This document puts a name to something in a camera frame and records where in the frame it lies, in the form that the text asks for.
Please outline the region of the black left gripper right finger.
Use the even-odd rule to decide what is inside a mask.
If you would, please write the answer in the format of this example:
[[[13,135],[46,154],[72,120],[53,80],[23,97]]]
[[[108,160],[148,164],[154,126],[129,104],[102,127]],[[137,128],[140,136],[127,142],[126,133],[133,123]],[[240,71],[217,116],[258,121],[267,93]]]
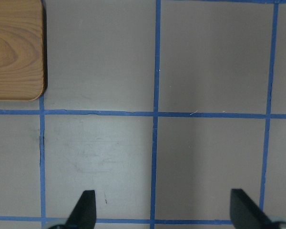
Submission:
[[[270,229],[272,221],[242,190],[231,189],[230,220],[235,229]]]

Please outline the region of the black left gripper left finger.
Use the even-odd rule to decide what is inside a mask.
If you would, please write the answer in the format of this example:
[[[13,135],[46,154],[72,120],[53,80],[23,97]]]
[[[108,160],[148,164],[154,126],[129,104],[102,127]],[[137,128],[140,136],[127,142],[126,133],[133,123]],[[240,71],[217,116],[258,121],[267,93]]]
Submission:
[[[96,224],[96,197],[94,190],[85,190],[67,218],[67,229],[94,229]]]

